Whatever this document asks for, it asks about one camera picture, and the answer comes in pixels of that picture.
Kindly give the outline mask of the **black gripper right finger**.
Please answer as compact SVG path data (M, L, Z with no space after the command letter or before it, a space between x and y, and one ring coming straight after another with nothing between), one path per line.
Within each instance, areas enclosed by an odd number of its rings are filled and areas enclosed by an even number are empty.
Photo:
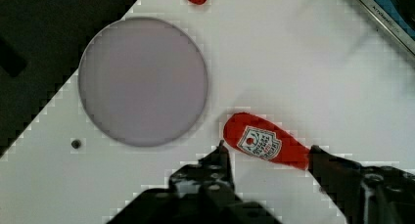
M308 171L347 224L415 224L415 180L392 166L364 166L310 149Z

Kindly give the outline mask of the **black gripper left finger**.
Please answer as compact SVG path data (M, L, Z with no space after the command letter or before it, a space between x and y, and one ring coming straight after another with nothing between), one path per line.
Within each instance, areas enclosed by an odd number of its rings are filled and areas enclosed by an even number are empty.
M224 141L196 164L186 164L172 173L168 179L168 189L180 197L196 194L204 185L225 186L235 190L228 149Z

